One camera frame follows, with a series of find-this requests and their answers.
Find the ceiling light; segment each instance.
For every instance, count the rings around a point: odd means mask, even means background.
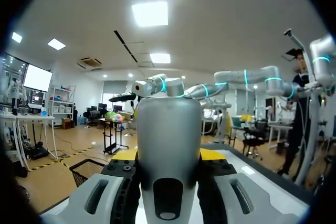
[[[63,47],[65,47],[65,45],[62,42],[59,42],[57,39],[53,38],[51,41],[49,41],[48,43],[49,46],[55,48],[56,50],[60,50]]]
[[[153,63],[170,63],[170,54],[150,54]]]
[[[167,2],[132,5],[132,10],[135,21],[140,27],[168,25]]]
[[[12,39],[15,40],[18,43],[21,43],[22,36],[20,36],[19,34],[14,32],[13,35],[12,35]]]

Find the black basket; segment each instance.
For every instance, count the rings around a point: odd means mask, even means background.
[[[101,173],[104,168],[104,164],[91,159],[85,159],[82,162],[70,167],[70,171],[74,176],[77,187],[83,184],[93,174]]]

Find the ceiling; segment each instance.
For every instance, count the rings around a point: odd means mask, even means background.
[[[131,6],[155,1],[167,1],[168,26],[138,27]],[[47,62],[67,59],[73,66],[80,58],[97,58],[103,70],[87,74],[98,80],[103,74],[129,80],[166,73],[185,75],[190,83],[212,82],[220,70],[267,65],[279,66],[291,80],[295,62],[281,57],[295,47],[283,35],[288,28],[307,47],[327,33],[309,0],[33,0],[15,29],[22,42],[9,47]],[[54,37],[66,47],[47,46]],[[152,52],[170,53],[171,64],[152,64]]]

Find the computer monitor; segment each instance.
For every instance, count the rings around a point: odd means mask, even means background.
[[[122,106],[120,106],[120,105],[114,105],[113,106],[113,111],[114,112],[122,111]]]
[[[26,88],[48,92],[53,73],[29,64],[23,85]]]
[[[107,104],[105,103],[98,103],[98,110],[102,110],[102,109],[106,109],[107,108]]]

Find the person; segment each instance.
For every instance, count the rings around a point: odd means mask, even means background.
[[[297,63],[300,67],[300,73],[297,74],[293,82],[297,83],[301,87],[304,87],[305,84],[309,83],[309,78],[308,78],[308,73],[307,73],[307,65],[303,56],[303,52],[301,49],[292,49],[287,54],[292,55],[296,58]],[[298,170],[296,174],[293,177],[293,181],[296,180],[302,163],[303,159],[305,158],[305,149],[308,144],[308,139],[309,139],[309,132],[310,132],[310,118],[309,118],[309,97],[306,98],[300,98],[298,101],[296,101],[296,112],[295,112],[295,117],[294,121],[292,123],[292,130],[289,131],[288,133],[288,148],[286,152],[286,159],[285,163],[283,164],[283,167],[281,170],[278,171],[279,175],[286,174],[288,175],[289,169],[293,164],[293,161],[295,159],[296,153],[299,151],[299,147],[302,142],[302,137],[304,137],[304,142],[301,147],[301,152],[300,152],[300,163]],[[288,100],[287,103],[287,109],[292,108],[293,101]]]

